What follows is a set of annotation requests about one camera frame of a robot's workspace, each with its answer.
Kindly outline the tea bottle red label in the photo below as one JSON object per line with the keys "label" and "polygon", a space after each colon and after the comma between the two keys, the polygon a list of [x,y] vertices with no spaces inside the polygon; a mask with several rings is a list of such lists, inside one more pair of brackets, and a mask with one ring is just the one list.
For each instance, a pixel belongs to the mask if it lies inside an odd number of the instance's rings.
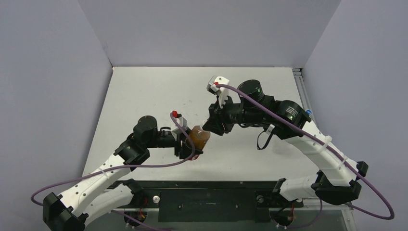
{"label": "tea bottle red label", "polygon": [[196,125],[191,129],[189,137],[193,141],[195,150],[202,151],[209,141],[211,133],[204,130],[202,125]]}

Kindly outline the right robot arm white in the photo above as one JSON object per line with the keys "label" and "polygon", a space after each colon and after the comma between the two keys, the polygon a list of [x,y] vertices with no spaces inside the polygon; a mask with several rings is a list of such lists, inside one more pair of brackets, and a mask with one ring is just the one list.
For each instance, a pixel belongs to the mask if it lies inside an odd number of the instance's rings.
{"label": "right robot arm white", "polygon": [[275,204],[318,198],[331,205],[341,205],[359,198],[358,180],[366,175],[368,165],[341,153],[299,104],[265,95],[256,79],[239,85],[240,102],[234,103],[228,84],[223,77],[209,81],[207,90],[217,100],[209,106],[204,130],[221,136],[230,133],[236,124],[242,128],[262,128],[269,137],[277,136],[297,148],[319,168],[316,174],[307,177],[280,179],[271,193]]}

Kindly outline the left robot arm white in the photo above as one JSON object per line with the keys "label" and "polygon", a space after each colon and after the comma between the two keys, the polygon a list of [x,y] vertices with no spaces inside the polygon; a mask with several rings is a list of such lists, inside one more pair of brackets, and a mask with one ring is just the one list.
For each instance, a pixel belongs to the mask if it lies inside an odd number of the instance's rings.
{"label": "left robot arm white", "polygon": [[175,128],[158,128],[155,117],[141,117],[133,132],[93,173],[60,194],[51,192],[43,200],[43,221],[52,231],[82,231],[96,218],[124,205],[146,205],[147,196],[135,180],[121,177],[131,173],[150,157],[151,148],[174,148],[181,160],[191,160],[203,150],[190,136],[187,121],[177,112],[170,118]]}

